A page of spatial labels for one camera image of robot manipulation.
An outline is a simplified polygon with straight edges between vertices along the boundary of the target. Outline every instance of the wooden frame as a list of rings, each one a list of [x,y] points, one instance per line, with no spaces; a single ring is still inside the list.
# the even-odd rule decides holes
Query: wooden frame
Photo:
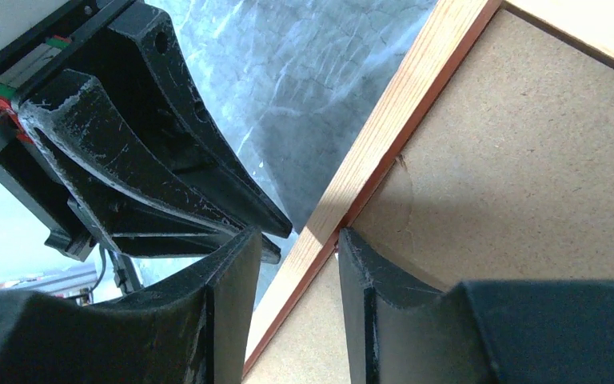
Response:
[[[510,0],[505,5],[614,60],[614,4],[610,9],[579,0]],[[256,309],[244,373],[333,252],[338,230],[361,212],[500,6],[500,0],[439,0]]]

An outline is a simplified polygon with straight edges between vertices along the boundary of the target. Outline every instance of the wooden strip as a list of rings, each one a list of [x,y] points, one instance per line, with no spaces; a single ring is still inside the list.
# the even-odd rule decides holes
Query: wooden strip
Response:
[[[277,332],[429,110],[500,0],[440,0],[253,314],[244,373]]]
[[[564,34],[614,59],[614,0],[508,0]]]

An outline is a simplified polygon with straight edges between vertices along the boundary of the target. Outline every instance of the blue-gray surface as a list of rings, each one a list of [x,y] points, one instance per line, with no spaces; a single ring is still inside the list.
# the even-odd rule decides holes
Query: blue-gray surface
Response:
[[[299,232],[436,0],[147,0],[206,106]],[[297,236],[277,241],[286,255]],[[147,284],[193,259],[137,261]],[[263,266],[264,294],[278,266]]]

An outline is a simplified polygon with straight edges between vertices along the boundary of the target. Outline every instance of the green stripe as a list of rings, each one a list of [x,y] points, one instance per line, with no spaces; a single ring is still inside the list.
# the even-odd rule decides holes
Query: green stripe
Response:
[[[15,88],[0,83],[0,96],[6,100],[11,100],[15,94]]]
[[[49,46],[54,46],[60,50],[64,50],[67,46],[69,46],[68,42],[63,42],[62,40],[57,40],[56,38],[49,38],[46,44]]]

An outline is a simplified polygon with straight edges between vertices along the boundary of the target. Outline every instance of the brown board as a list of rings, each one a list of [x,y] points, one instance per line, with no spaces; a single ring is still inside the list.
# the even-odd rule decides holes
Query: brown board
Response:
[[[614,70],[499,12],[354,226],[438,288],[614,278]]]

